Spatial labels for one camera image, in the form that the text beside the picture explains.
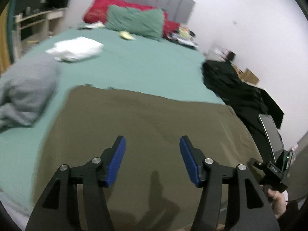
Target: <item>human hand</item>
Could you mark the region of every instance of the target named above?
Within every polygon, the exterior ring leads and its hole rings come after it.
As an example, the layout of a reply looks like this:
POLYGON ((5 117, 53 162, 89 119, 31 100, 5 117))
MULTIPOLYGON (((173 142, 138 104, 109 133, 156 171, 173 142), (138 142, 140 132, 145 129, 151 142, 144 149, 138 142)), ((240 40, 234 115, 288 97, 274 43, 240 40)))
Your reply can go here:
POLYGON ((285 202, 285 196, 279 191, 273 191, 271 189, 268 189, 267 193, 273 199, 271 206, 276 219, 278 219, 286 211, 287 204, 285 202))

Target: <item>olive green blanket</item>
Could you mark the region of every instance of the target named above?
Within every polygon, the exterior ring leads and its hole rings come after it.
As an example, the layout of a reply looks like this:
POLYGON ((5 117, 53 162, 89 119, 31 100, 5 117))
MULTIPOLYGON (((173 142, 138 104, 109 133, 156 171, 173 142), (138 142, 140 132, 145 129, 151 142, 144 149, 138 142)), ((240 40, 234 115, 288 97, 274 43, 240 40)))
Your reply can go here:
POLYGON ((105 189, 116 230, 175 230, 192 223, 201 196, 179 150, 182 135, 206 157, 235 167, 261 159, 232 108, 181 102, 127 90, 71 90, 45 141, 35 188, 38 199, 61 164, 99 157, 118 135, 127 148, 115 184, 105 189))

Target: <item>green pillow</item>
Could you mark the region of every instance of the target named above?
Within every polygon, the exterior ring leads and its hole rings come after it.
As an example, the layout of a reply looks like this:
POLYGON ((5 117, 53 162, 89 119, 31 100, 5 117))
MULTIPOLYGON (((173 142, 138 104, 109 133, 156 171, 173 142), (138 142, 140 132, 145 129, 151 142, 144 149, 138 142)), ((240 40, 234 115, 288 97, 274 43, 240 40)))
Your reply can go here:
POLYGON ((108 8, 107 21, 105 26, 110 30, 126 30, 153 40, 159 40, 163 35, 164 13, 161 9, 141 11, 111 5, 108 8))

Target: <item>smartphone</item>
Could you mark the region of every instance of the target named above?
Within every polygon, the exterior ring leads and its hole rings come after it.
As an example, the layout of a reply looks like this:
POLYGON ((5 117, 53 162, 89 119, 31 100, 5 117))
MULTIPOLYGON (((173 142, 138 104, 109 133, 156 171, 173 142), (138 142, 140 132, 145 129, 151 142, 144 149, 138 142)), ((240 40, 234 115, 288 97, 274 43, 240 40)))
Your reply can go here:
POLYGON ((272 149, 272 159, 274 163, 277 162, 278 157, 283 152, 283 143, 276 128, 275 122, 270 115, 259 115, 259 119, 263 126, 266 138, 272 149))

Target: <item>white wall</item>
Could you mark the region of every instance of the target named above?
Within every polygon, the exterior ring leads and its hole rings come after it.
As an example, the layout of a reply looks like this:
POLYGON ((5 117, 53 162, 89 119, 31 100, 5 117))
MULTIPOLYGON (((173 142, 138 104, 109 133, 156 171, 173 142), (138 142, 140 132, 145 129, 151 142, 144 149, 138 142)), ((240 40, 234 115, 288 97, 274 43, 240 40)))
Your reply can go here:
MULTIPOLYGON (((70 0, 65 23, 75 27, 93 0, 70 0)), ((195 0, 188 23, 202 51, 213 43, 236 53, 285 113, 285 147, 308 130, 308 21, 295 0, 195 0)))

